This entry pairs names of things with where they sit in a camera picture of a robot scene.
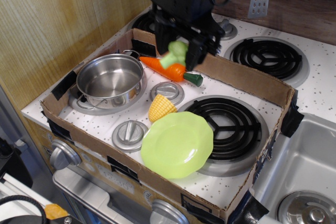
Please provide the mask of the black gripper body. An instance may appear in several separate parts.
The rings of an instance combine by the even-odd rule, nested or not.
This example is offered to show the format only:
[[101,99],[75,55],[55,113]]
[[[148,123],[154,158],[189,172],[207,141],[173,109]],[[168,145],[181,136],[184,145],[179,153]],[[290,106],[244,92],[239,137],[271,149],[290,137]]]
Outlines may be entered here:
[[196,36],[207,38],[208,53],[215,55],[224,30],[214,21],[215,0],[151,0],[156,20],[176,21],[176,31],[188,42]]

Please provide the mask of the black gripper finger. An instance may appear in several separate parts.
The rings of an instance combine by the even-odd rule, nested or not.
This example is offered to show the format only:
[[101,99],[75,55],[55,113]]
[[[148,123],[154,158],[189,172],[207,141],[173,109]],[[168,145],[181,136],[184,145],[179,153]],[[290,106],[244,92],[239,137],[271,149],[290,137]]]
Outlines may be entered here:
[[189,41],[186,53],[186,70],[192,71],[198,64],[201,64],[208,53],[207,38],[196,36]]
[[176,41],[180,35],[176,31],[176,21],[155,21],[155,40],[156,49],[160,55],[168,51],[168,45],[172,41]]

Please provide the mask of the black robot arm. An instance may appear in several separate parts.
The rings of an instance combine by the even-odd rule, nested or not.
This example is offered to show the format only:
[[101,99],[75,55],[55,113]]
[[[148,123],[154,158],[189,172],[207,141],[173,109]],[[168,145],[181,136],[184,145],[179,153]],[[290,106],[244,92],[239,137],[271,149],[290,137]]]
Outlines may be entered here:
[[167,52],[179,36],[188,40],[186,69],[193,70],[207,54],[215,55],[225,32],[213,19],[215,0],[151,0],[156,48]]

